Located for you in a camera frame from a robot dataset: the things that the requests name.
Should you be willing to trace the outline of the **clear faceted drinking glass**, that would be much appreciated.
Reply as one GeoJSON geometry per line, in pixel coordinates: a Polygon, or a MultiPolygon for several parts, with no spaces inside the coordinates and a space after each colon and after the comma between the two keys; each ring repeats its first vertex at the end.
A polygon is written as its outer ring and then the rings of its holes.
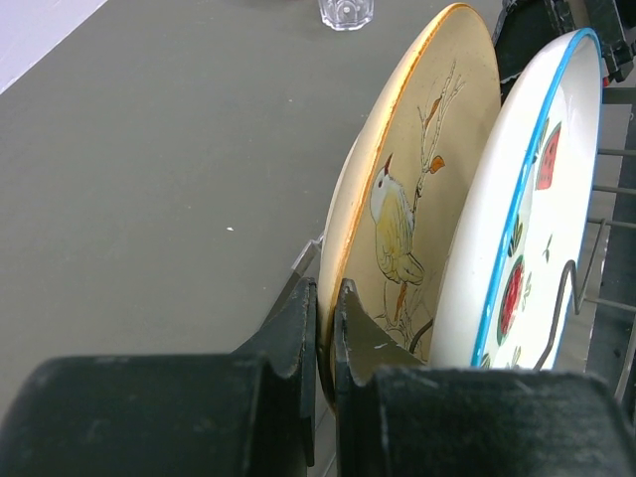
{"type": "Polygon", "coordinates": [[[335,31],[356,31],[369,24],[375,13],[374,0],[319,0],[321,20],[335,31]]]}

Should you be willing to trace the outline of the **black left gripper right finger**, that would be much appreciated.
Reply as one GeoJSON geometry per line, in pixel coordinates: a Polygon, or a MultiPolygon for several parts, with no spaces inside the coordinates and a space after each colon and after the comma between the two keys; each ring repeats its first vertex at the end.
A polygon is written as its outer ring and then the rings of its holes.
{"type": "Polygon", "coordinates": [[[354,280],[342,280],[334,309],[334,358],[338,472],[341,476],[390,476],[388,432],[374,373],[383,366],[421,367],[367,313],[354,280]]]}

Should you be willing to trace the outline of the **white plate with red pattern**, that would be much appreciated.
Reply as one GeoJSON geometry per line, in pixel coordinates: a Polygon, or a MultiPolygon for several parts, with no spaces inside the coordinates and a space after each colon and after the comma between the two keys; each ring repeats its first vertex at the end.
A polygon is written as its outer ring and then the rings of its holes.
{"type": "Polygon", "coordinates": [[[590,28],[548,43],[515,81],[453,238],[432,367],[554,365],[590,203],[601,90],[590,28]]]}

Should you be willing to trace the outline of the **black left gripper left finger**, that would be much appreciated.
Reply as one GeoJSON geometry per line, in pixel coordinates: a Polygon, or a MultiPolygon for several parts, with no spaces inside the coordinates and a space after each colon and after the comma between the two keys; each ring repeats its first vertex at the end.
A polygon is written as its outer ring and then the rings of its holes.
{"type": "Polygon", "coordinates": [[[245,372],[232,405],[243,467],[315,463],[316,283],[302,278],[282,308],[232,353],[245,372]]]}

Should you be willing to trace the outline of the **beige wooden plate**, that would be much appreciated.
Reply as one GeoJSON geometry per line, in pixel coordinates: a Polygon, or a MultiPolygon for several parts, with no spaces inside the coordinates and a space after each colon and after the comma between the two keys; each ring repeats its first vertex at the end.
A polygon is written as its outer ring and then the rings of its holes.
{"type": "Polygon", "coordinates": [[[334,312],[345,279],[372,322],[427,361],[445,263],[500,108],[484,20],[462,2],[444,7],[392,72],[331,199],[317,285],[327,401],[335,398],[334,312]]]}

